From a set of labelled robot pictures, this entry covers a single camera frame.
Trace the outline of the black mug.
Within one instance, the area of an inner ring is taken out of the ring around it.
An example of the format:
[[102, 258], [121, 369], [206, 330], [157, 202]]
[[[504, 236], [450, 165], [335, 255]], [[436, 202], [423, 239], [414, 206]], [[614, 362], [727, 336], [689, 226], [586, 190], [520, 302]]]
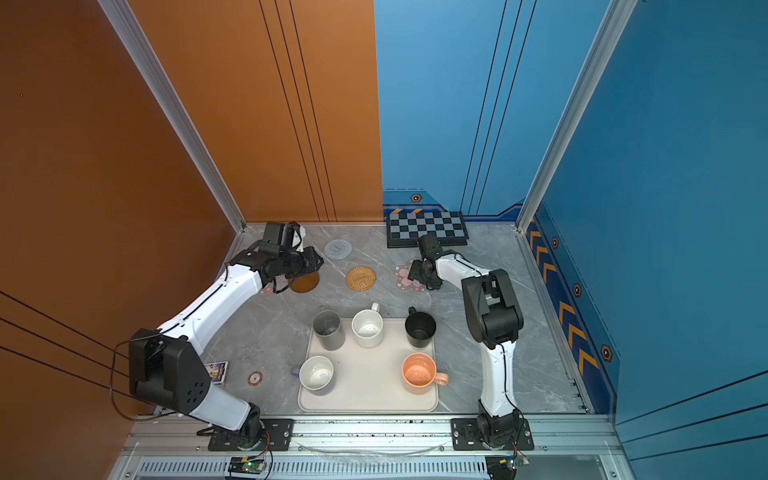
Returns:
[[426, 348], [430, 344], [437, 330], [434, 317], [418, 311], [415, 307], [408, 309], [404, 326], [410, 345], [419, 349]]

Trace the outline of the orange mug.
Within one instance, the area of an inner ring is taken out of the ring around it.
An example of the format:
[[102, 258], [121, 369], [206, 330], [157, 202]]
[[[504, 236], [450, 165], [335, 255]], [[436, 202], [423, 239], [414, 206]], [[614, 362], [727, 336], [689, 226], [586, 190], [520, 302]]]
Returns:
[[434, 359], [424, 353], [413, 353], [403, 360], [401, 377], [404, 387], [413, 394], [424, 394], [433, 385], [450, 383], [449, 375], [439, 372]]

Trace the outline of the grey woven round coaster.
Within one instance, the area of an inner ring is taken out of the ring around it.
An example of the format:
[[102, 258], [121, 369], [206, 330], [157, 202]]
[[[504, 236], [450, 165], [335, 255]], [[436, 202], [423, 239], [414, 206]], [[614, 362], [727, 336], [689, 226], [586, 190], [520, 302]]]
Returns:
[[342, 260], [353, 252], [352, 244], [345, 239], [332, 239], [324, 247], [324, 254], [330, 260]]

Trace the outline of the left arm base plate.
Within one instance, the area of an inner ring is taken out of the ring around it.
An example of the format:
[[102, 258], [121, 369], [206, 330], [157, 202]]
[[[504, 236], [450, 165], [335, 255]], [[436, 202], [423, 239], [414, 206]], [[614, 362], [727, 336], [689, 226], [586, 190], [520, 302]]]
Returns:
[[294, 420], [289, 418], [261, 418], [247, 421], [238, 431], [213, 426], [207, 449], [212, 452], [243, 452], [250, 454], [265, 450], [285, 452], [289, 450]]

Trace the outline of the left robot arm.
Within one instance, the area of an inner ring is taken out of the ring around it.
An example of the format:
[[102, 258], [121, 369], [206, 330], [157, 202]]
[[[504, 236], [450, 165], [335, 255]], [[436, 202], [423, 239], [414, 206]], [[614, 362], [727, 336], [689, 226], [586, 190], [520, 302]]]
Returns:
[[128, 341], [129, 389], [137, 400], [204, 421], [226, 434], [235, 448], [266, 443], [260, 409], [213, 383], [200, 355], [247, 300], [279, 277], [316, 273], [324, 259], [313, 247], [239, 252], [224, 273], [182, 312], [155, 330], [140, 329]]

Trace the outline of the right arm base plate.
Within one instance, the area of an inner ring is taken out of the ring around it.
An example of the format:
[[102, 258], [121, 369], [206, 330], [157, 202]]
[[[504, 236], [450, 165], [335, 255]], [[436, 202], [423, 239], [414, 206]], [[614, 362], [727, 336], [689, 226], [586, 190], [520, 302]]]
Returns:
[[533, 433], [524, 418], [505, 417], [487, 420], [484, 416], [452, 418], [451, 440], [456, 451], [535, 449]]

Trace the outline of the rattan woven round coaster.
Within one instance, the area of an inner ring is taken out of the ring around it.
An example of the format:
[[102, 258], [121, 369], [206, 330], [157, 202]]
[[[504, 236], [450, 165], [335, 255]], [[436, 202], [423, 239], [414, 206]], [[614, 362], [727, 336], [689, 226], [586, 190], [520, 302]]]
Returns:
[[357, 266], [352, 268], [345, 277], [345, 283], [348, 288], [355, 292], [363, 292], [371, 289], [377, 280], [376, 273], [367, 266]]

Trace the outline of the brown wooden round coaster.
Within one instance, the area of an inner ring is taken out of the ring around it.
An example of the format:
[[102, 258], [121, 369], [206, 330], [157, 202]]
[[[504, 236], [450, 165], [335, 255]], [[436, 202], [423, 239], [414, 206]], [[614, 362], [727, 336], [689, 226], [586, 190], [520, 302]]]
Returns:
[[308, 275], [293, 279], [290, 285], [290, 289], [296, 293], [308, 293], [317, 287], [319, 280], [319, 273], [313, 272]]

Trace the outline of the white mug purple handle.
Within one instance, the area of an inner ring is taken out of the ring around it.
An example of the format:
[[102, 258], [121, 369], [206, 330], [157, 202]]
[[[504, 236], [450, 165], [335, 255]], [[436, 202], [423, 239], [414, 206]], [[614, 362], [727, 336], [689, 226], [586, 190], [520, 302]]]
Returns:
[[308, 358], [300, 367], [294, 367], [291, 374], [299, 380], [303, 389], [313, 395], [325, 395], [335, 385], [335, 367], [326, 356]]

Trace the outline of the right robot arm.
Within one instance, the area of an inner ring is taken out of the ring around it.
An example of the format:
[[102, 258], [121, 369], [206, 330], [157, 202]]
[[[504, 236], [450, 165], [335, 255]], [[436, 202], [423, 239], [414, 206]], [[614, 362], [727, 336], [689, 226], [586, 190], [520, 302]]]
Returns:
[[461, 290], [467, 328], [480, 345], [480, 437], [491, 448], [516, 447], [525, 423], [515, 400], [513, 360], [524, 318], [508, 273], [479, 267], [451, 253], [413, 261], [408, 278], [429, 290], [445, 282]]

